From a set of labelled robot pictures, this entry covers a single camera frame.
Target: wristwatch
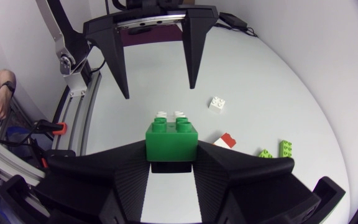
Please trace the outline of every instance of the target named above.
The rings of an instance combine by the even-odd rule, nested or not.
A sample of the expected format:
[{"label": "wristwatch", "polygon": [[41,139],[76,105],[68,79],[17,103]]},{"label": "wristwatch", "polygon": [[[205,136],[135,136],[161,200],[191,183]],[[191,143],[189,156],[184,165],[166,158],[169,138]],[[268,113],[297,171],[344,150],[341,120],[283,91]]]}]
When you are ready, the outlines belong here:
[{"label": "wristwatch", "polygon": [[6,81],[6,82],[4,82],[4,84],[1,85],[1,87],[4,85],[6,85],[6,87],[9,89],[9,91],[12,92],[12,96],[13,96],[13,94],[15,93],[15,87],[14,87],[13,83],[11,81]]}]

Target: person's arm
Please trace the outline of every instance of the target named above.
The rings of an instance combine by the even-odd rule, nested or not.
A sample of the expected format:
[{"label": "person's arm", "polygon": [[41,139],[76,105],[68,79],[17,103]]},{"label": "person's arm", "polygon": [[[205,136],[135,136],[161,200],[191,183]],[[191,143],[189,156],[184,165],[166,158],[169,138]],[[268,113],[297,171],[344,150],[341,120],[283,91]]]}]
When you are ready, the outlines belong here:
[{"label": "person's arm", "polygon": [[16,88],[15,74],[9,70],[0,70],[0,120],[6,118],[13,94],[9,88],[4,85],[7,81],[10,81],[14,88]]}]

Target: black cable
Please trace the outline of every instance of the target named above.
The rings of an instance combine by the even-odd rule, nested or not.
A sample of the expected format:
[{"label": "black cable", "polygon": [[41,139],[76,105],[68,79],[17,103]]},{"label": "black cable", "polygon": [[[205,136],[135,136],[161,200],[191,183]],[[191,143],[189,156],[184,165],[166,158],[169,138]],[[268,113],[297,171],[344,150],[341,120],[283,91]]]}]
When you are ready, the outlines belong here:
[{"label": "black cable", "polygon": [[20,142],[11,142],[11,141],[5,141],[5,140],[1,140],[0,139],[0,143],[7,145],[9,147],[19,147],[19,146],[31,146],[31,144],[26,144],[26,140],[28,140],[29,137],[31,137],[31,135],[34,133],[34,131],[38,128],[38,124],[40,124],[40,122],[38,122],[34,128],[30,131],[30,133]]},{"label": "black cable", "polygon": [[110,15],[109,0],[104,0],[104,3],[106,4],[106,12],[107,12],[107,15]]},{"label": "black cable", "polygon": [[258,35],[256,35],[256,33],[254,32],[254,29],[251,28],[251,27],[247,27],[246,30],[242,30],[242,31],[243,31],[243,33],[245,33],[245,34],[247,34],[247,35],[249,35],[251,37],[258,37]]},{"label": "black cable", "polygon": [[224,24],[220,24],[220,23],[216,23],[214,25],[215,27],[218,27],[218,28],[224,28],[224,29],[228,29],[228,30],[233,30],[233,31],[241,31],[251,37],[258,37],[258,35],[254,32],[254,29],[251,28],[251,27],[247,27],[246,29],[236,29],[236,28],[232,28],[230,26],[226,26]]},{"label": "black cable", "polygon": [[53,141],[53,137],[51,137],[48,133],[44,133],[44,134],[46,135],[47,138]]},{"label": "black cable", "polygon": [[91,73],[98,72],[100,69],[102,69],[102,68],[103,68],[103,66],[104,66],[104,64],[105,64],[105,63],[106,63],[106,60],[104,60],[104,61],[103,61],[102,65],[100,65],[100,67],[99,67],[99,68],[92,70],[92,72],[91,72]]},{"label": "black cable", "polygon": [[126,6],[123,6],[123,5],[121,4],[121,2],[119,2],[118,0],[112,0],[112,4],[113,4],[114,7],[116,7],[117,9],[119,9],[119,10],[121,10],[121,11],[124,11],[124,10],[127,9],[127,7],[126,7]]}]

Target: white table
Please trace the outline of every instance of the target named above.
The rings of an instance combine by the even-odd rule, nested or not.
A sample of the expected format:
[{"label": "white table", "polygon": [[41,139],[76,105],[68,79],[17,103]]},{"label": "white table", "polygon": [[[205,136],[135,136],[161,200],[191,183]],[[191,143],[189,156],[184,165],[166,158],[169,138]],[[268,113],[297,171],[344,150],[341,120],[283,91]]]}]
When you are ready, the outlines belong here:
[{"label": "white table", "polygon": [[[279,142],[291,141],[293,174],[310,190],[326,175],[347,192],[325,223],[347,223],[349,185],[335,135],[302,81],[261,40],[212,28],[194,90],[181,42],[126,47],[125,56],[131,98],[124,99],[104,66],[87,154],[145,139],[158,111],[184,111],[199,140],[214,142],[228,132],[237,141],[233,149],[246,154],[266,148],[278,157]],[[92,67],[102,61],[100,51],[93,50]],[[213,96],[226,100],[221,114],[208,109]],[[200,222],[193,173],[150,173],[142,221]]]}]

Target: green lego brick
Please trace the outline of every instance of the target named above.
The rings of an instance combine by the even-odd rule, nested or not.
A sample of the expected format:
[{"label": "green lego brick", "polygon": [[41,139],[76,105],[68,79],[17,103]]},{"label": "green lego brick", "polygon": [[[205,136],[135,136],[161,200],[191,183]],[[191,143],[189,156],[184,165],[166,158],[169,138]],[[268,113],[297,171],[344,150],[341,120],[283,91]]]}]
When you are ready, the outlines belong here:
[{"label": "green lego brick", "polygon": [[292,143],[286,140],[280,142],[280,157],[292,156]]},{"label": "green lego brick", "polygon": [[146,132],[146,158],[150,162],[195,161],[198,133],[187,118],[167,123],[155,118]]},{"label": "green lego brick", "polygon": [[271,155],[271,153],[268,152],[268,150],[264,149],[260,154],[259,157],[262,158],[273,158],[273,156]]}]

